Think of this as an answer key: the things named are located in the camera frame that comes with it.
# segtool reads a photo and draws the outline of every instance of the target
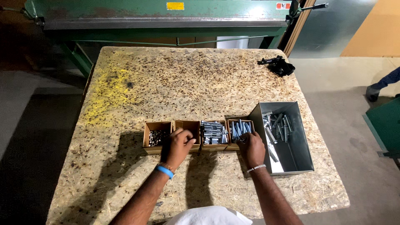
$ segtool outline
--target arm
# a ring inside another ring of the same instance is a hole
[[[265,148],[257,132],[242,135],[238,142],[248,169],[264,164]],[[250,171],[262,214],[267,224],[303,224],[286,201],[265,167]]]
[[[196,142],[192,137],[193,134],[188,130],[178,128],[174,131],[166,142],[168,145],[162,148],[161,162],[170,165],[175,171]],[[168,179],[167,174],[154,170],[110,224],[146,224]]]

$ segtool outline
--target bracelet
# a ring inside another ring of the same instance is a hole
[[[165,174],[167,174],[170,177],[170,180],[174,177],[174,174],[167,168],[162,167],[162,166],[156,166],[156,170],[161,171]]]
[[[170,165],[168,165],[166,163],[159,163],[159,164],[157,164],[157,166],[165,167],[165,168],[169,169],[175,175],[175,170],[174,170],[174,168],[172,166],[170,166]]]
[[[256,166],[254,168],[251,168],[251,169],[247,170],[247,172],[253,171],[253,170],[261,168],[261,167],[267,167],[267,166],[265,164],[262,164],[262,165],[259,165],[259,166]]]

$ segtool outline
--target yellow label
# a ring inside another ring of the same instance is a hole
[[[167,2],[168,10],[184,10],[183,2]]]

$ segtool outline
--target person's leg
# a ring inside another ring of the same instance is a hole
[[[400,67],[390,72],[384,78],[382,78],[378,83],[375,83],[367,87],[367,92],[365,96],[371,102],[376,102],[379,96],[379,92],[382,88],[387,87],[388,84],[396,83],[400,80]]]

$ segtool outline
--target silver bracelet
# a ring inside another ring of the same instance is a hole
[[[259,166],[256,166],[254,168],[251,168],[251,169],[247,170],[247,172],[253,171],[253,170],[261,168],[261,167],[267,167],[267,166],[265,164],[262,164],[262,165],[259,165]]]

